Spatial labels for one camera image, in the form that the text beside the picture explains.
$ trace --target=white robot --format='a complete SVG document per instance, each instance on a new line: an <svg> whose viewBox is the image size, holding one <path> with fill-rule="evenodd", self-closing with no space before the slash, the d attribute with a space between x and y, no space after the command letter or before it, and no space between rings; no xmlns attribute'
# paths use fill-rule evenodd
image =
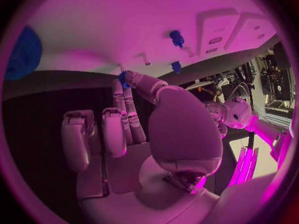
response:
<svg viewBox="0 0 299 224"><path fill-rule="evenodd" d="M130 87L155 104L149 142ZM284 134L240 98L203 104L183 88L132 71L114 81L113 97L114 108L103 111L104 144L92 111L67 112L62 123L66 159L78 173L77 198L91 223L203 221L218 200L203 186L221 164L226 126L253 131L275 159L280 155Z"/></svg>

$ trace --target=white surface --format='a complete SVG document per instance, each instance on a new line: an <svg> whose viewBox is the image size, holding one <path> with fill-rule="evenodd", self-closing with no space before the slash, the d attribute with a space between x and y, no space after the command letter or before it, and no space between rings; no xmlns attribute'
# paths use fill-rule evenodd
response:
<svg viewBox="0 0 299 224"><path fill-rule="evenodd" d="M29 25L43 45L38 70L119 74L122 64L152 76L171 72L175 61L184 67L259 47L275 34L250 0L48 0ZM252 30L257 25L267 31L263 39ZM172 44L172 30L181 31L194 57ZM208 45L218 36L221 42ZM214 47L218 50L206 55Z"/></svg>
<svg viewBox="0 0 299 224"><path fill-rule="evenodd" d="M230 141L230 146L237 160L239 158L241 147L247 146L248 140L249 138L246 137L239 140ZM270 156L271 149L269 145L257 135L254 136L254 148L259 148L259 155L253 178L276 172L277 162L275 162L275 160Z"/></svg>

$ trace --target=white panel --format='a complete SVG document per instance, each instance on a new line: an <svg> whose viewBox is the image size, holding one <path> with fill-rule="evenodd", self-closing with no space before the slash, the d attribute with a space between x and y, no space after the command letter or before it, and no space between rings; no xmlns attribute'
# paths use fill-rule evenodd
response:
<svg viewBox="0 0 299 224"><path fill-rule="evenodd" d="M263 16L244 13L224 48L229 53L258 48L275 34L272 24Z"/></svg>
<svg viewBox="0 0 299 224"><path fill-rule="evenodd" d="M197 16L198 48L200 59L225 53L224 45L236 26L240 15L235 9L218 9Z"/></svg>

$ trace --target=blue object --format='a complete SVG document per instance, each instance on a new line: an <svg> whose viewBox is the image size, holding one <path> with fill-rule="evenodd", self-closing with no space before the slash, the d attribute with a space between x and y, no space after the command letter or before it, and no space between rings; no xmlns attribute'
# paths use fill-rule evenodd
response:
<svg viewBox="0 0 299 224"><path fill-rule="evenodd" d="M178 61L173 62L171 64L171 66L172 66L173 71L175 73L177 73L177 74L179 74L181 72L181 70L182 70L182 66L181 66L181 64Z"/></svg>
<svg viewBox="0 0 299 224"><path fill-rule="evenodd" d="M32 73L39 64L41 52L39 37L26 26L10 55L5 79L14 81Z"/></svg>
<svg viewBox="0 0 299 224"><path fill-rule="evenodd" d="M123 71L120 75L119 75L119 79L122 83L123 88L127 89L130 88L130 85L126 82L125 80L125 76L126 76L126 71Z"/></svg>
<svg viewBox="0 0 299 224"><path fill-rule="evenodd" d="M172 42L175 46L179 46L180 48L183 48L183 44L185 42L184 38L181 36L179 31L172 31L169 36L172 39Z"/></svg>

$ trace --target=dark floor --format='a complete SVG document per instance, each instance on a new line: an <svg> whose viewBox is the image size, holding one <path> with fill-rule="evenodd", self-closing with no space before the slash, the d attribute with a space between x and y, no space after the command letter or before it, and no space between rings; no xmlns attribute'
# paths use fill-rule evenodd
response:
<svg viewBox="0 0 299 224"><path fill-rule="evenodd" d="M134 100L147 135L148 118L154 107L135 91ZM84 218L76 200L76 174L68 169L62 152L62 118L70 110L91 109L95 112L97 123L101 123L102 110L111 106L109 88L39 93L3 103L7 141L21 174L47 206L72 224L84 223ZM222 165L209 180L211 191L222 193L234 165L229 140L226 139Z"/></svg>

